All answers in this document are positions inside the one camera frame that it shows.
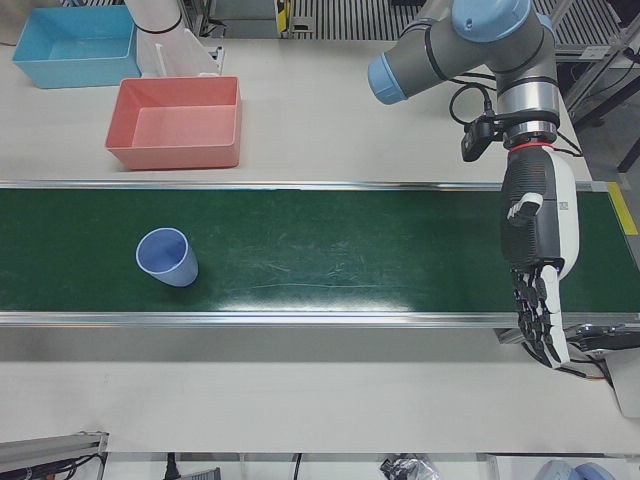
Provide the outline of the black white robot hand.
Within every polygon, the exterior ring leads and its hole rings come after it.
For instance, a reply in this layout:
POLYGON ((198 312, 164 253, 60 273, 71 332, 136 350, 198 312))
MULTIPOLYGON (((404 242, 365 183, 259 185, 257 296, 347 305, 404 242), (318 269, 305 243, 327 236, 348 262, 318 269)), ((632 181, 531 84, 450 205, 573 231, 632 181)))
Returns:
POLYGON ((570 362, 560 281, 580 250, 575 178, 549 144, 513 148, 501 187, 500 237, 525 346, 543 365, 570 362))

